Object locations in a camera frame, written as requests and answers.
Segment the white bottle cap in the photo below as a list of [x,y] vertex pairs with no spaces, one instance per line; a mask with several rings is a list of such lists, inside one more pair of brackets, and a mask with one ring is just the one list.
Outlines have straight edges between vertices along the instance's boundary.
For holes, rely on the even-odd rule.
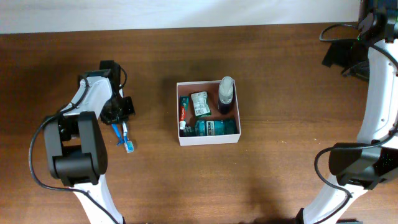
[[224,77],[218,88],[218,98],[222,103],[230,104],[234,96],[233,93],[233,79],[231,77]]
[[180,121],[180,130],[184,130],[185,129],[185,125],[187,125],[186,121]]

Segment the red label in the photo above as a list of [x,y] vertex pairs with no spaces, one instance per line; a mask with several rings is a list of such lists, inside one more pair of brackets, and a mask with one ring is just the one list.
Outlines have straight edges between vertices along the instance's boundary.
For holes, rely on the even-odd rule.
[[180,121],[185,120],[185,108],[182,106],[181,107],[181,117],[180,117]]

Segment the white box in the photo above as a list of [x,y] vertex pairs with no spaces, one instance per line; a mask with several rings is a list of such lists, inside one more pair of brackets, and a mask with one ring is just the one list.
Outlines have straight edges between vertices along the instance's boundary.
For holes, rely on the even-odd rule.
[[[178,140],[181,146],[194,146],[194,145],[206,145],[206,144],[225,144],[225,143],[237,143],[241,137],[241,119],[239,117],[238,97],[236,93],[236,86],[234,80],[234,98],[232,110],[223,115],[217,110],[218,104],[218,86],[219,81],[205,81],[205,82],[183,82],[177,83],[177,134]],[[180,96],[189,96],[189,106],[187,110],[187,126],[195,127],[197,121],[193,112],[193,105],[191,94],[200,91],[207,91],[208,102],[211,110],[211,116],[201,118],[204,120],[224,120],[234,118],[236,122],[237,134],[227,134],[222,136],[196,136],[196,137],[183,137],[180,135],[179,129],[179,117],[180,117]]]

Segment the brown wooden surface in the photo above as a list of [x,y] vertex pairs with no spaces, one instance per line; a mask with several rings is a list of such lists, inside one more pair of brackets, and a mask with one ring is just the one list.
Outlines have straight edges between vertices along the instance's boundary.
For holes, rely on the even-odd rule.
[[[69,102],[76,76],[114,59],[128,72],[125,94],[136,151],[116,147],[101,124],[108,186],[127,223],[238,223],[294,217],[323,183],[315,154],[355,141],[367,83],[321,61],[326,24],[0,35],[0,223],[88,223],[73,194],[38,187],[28,146],[46,114]],[[339,35],[352,34],[341,31]],[[175,84],[236,80],[237,144],[180,147]],[[48,184],[40,135],[34,165]],[[327,156],[320,167],[327,174]],[[344,218],[398,222],[396,182],[358,199]]]

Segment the white wall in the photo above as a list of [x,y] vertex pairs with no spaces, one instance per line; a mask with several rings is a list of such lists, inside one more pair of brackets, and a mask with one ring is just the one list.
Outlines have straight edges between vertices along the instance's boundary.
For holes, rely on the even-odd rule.
[[0,0],[0,33],[358,20],[360,0]]

